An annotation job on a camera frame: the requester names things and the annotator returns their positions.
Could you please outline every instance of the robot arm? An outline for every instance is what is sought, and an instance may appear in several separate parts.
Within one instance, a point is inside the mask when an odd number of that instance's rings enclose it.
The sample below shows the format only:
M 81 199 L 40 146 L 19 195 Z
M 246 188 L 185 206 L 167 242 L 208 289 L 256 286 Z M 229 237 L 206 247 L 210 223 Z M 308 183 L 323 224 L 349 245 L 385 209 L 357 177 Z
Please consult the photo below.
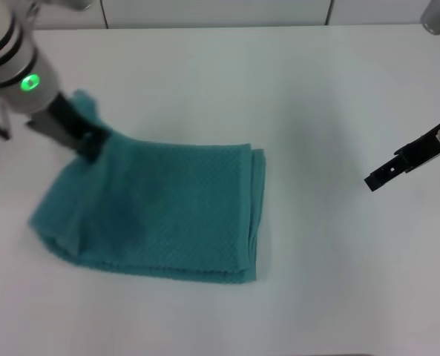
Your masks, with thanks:
M 65 1 L 72 8 L 86 4 Z M 0 100 L 12 111 L 28 115 L 29 128 L 89 160 L 96 159 L 108 138 L 107 131 L 80 116 L 66 100 L 55 70 L 33 40 L 30 23 L 1 0 Z M 9 139 L 10 133 L 0 127 L 0 136 Z

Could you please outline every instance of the folded towel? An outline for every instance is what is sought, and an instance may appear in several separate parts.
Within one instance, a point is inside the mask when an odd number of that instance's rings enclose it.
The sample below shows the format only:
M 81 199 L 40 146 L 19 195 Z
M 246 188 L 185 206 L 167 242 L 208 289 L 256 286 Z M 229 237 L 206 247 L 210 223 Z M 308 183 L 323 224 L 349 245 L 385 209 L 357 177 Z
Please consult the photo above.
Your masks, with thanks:
M 256 279 L 262 150 L 141 142 L 103 124 L 87 94 L 71 102 L 111 137 L 94 164 L 65 167 L 30 220 L 54 254 L 126 274 Z

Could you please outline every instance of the cable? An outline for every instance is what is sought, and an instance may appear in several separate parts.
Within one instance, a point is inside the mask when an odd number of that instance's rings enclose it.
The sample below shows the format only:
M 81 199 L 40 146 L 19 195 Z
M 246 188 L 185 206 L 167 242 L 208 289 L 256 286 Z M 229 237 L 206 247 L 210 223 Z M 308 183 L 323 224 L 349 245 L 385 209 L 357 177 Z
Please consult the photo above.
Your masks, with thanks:
M 102 0 L 99 0 L 99 3 L 101 4 L 101 11 L 102 11 L 102 17 L 104 19 L 104 25 L 107 29 L 109 29 L 108 20 L 106 19 L 106 12 L 104 11 L 104 4 L 102 3 Z
M 330 17 L 332 17 L 333 5 L 335 5 L 335 0 L 330 0 L 329 10 L 326 13 L 325 25 L 328 26 L 330 23 Z

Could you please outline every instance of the white wall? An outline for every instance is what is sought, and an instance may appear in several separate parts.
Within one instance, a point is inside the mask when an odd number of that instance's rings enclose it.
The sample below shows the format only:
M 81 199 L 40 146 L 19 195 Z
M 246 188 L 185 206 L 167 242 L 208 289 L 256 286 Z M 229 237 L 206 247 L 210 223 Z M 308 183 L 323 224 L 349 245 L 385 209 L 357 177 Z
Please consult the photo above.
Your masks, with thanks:
M 335 0 L 329 24 L 417 24 L 430 0 Z
M 324 24 L 329 0 L 103 0 L 109 28 Z
M 3 0 L 20 9 L 25 0 Z M 72 11 L 57 5 L 43 5 L 36 20 L 36 28 L 105 28 L 102 15 L 101 0 L 93 0 L 93 4 L 85 11 Z

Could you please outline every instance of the white tabletop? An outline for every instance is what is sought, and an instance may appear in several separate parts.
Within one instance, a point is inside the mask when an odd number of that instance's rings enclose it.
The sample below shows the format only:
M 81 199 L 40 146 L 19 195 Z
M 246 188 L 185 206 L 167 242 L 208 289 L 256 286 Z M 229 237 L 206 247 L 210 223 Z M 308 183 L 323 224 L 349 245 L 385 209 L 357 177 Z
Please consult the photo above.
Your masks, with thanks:
M 266 151 L 259 280 L 71 266 L 26 226 L 70 154 L 0 142 L 0 356 L 440 355 L 440 157 L 365 178 L 440 122 L 418 25 L 37 33 L 64 88 L 140 139 Z

